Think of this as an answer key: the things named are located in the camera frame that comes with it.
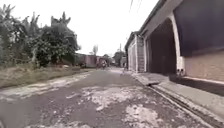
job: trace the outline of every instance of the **building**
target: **building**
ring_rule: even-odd
[[[125,50],[136,72],[224,81],[224,1],[159,0]]]
[[[124,68],[126,63],[127,63],[126,57],[121,57],[120,67]]]

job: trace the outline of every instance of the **overcast sky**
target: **overcast sky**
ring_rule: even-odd
[[[130,12],[131,0],[0,0],[0,6],[16,6],[12,14],[21,18],[35,12],[43,26],[65,11],[82,46],[79,53],[89,54],[98,45],[98,55],[113,55],[120,44],[123,49],[131,31],[140,29],[157,1],[133,0]]]

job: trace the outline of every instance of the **tree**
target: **tree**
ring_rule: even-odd
[[[70,18],[66,19],[63,13],[59,20],[51,18],[51,27],[42,29],[37,45],[37,58],[41,66],[46,66],[49,62],[57,64],[62,59],[74,64],[75,51],[80,46],[77,44],[77,35],[67,27],[69,21]]]
[[[92,52],[90,52],[90,54],[96,56],[97,52],[98,52],[98,45],[94,45],[93,50],[92,50]]]
[[[75,51],[81,46],[77,44],[77,35],[67,27],[71,18],[66,18],[65,12],[60,19],[51,17],[51,26],[40,28],[39,15],[33,13],[30,22],[29,17],[19,20],[11,16],[13,9],[10,5],[0,8],[1,56],[38,62],[41,66],[63,59],[74,63]]]
[[[110,58],[110,56],[107,55],[107,54],[104,54],[103,57],[105,57],[105,58]]]
[[[121,58],[125,56],[125,53],[123,51],[118,51],[114,54],[114,60],[115,62],[120,65],[120,61],[121,61]]]

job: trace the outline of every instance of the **roof eave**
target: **roof eave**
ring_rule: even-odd
[[[145,22],[143,23],[143,25],[141,26],[141,28],[139,29],[139,34],[143,35],[144,30],[147,26],[147,24],[151,21],[151,19],[156,15],[157,11],[160,10],[160,8],[166,3],[167,0],[159,0],[157,2],[157,4],[155,5],[155,7],[153,8],[153,10],[151,11],[151,13],[149,14],[149,16],[147,17],[147,19],[145,20]]]

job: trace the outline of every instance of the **paved road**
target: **paved road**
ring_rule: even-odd
[[[0,91],[7,128],[206,128],[121,70]]]

